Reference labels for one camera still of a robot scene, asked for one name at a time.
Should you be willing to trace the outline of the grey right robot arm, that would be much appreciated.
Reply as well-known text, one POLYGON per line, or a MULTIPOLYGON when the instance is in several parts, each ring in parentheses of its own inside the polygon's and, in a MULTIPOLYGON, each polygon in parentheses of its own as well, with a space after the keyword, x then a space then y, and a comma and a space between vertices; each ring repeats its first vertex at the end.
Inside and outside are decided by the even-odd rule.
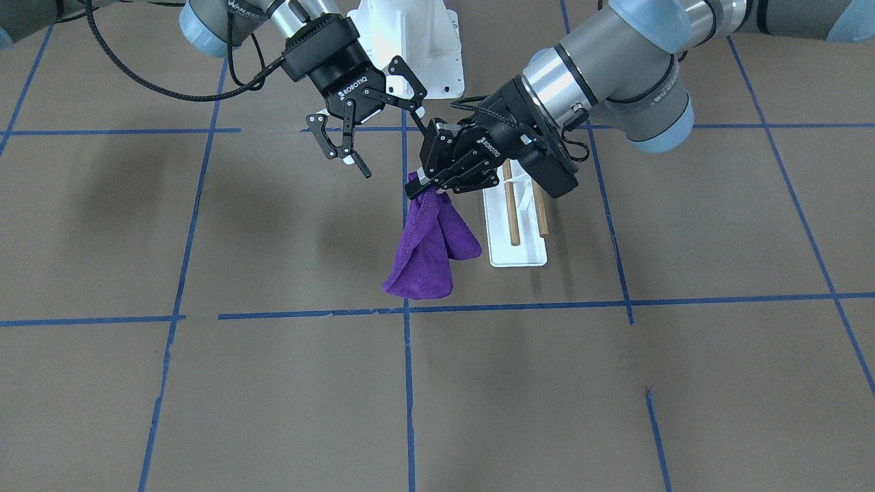
POLYGON ((369 178, 371 172, 354 148, 354 131, 387 106, 409 112, 415 122, 425 114, 427 90, 401 56, 385 68, 376 68, 360 44, 352 18, 332 1, 170 1, 178 7, 179 29, 201 53, 224 58, 235 89, 215 96, 194 96, 169 90, 146 80, 129 68, 109 47, 94 14, 107 1, 3 1, 2 49, 8 50, 41 28, 85 18, 98 46, 123 74, 147 90, 185 102, 219 102, 256 92, 269 75, 282 70, 293 81, 310 80, 324 99, 325 108, 307 116, 306 124, 328 159, 355 165, 369 178), (232 54, 267 23, 284 35, 277 59, 260 58, 260 70, 248 82, 237 77, 232 54))

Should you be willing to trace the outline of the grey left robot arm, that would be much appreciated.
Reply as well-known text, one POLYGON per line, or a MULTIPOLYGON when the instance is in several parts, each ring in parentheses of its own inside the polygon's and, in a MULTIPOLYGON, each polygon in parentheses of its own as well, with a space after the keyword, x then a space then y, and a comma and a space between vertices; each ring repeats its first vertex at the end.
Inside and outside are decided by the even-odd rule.
POLYGON ((865 42, 873 36, 873 3, 609 1, 493 94, 456 100, 467 118, 430 121, 407 198, 496 187, 506 160, 558 198, 578 186, 581 162, 565 132, 591 118, 618 128, 641 152, 668 152, 695 121, 682 54, 737 31, 865 42))

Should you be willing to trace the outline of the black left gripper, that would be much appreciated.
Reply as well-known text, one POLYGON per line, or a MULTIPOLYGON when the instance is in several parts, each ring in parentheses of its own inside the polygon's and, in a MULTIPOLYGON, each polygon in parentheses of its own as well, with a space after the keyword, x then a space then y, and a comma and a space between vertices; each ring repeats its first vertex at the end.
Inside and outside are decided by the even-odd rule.
POLYGON ((418 192, 435 188, 460 194, 496 187, 498 169, 510 159, 498 147, 499 137, 511 131, 532 138, 545 128, 555 130, 521 76, 489 96, 462 98, 451 105, 468 116, 456 124, 432 118, 422 130, 418 192))

